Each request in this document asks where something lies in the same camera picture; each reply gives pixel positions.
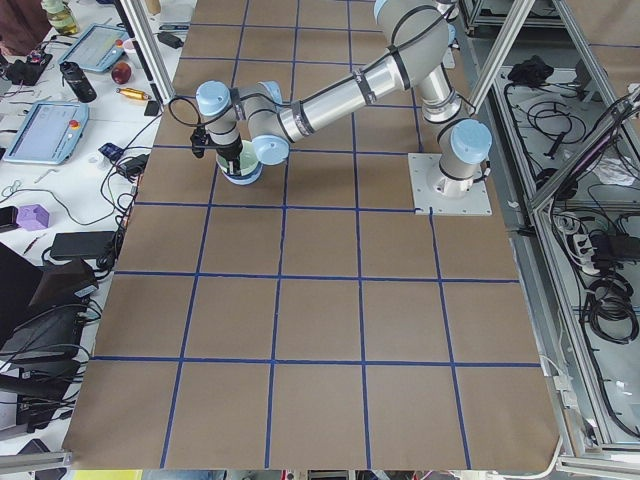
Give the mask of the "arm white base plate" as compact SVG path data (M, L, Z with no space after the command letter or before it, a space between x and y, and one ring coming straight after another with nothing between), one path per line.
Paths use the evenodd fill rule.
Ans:
M441 154L410 153L408 166L416 215L491 216L492 209L484 181L476 166L469 179L454 180L440 169Z
M453 56L453 46L455 43L456 31L452 25L449 25L448 45L443 56L443 66L445 69L455 68L455 59Z

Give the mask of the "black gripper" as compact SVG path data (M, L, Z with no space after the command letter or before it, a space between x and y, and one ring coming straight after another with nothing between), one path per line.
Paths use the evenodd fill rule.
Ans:
M239 154L242 149L242 140L237 138L230 144L222 145L212 140L204 127L196 127L191 134L191 151L196 158L203 158L205 151L215 149L228 160L227 174L230 176L241 175L241 161Z

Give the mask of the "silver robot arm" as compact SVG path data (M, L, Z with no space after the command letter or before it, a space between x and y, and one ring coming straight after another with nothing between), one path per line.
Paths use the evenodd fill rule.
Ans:
M223 159L230 180L250 181L265 165L289 158L291 146L395 91L415 89L423 119L439 128L438 163L429 188L444 198L462 198L482 181L492 136L481 122L462 114L463 98L452 87L443 57L450 44L453 1L378 1L374 18L387 41L385 52L314 94L284 103L277 82L231 88L202 83L193 108L190 137L200 158L208 148Z

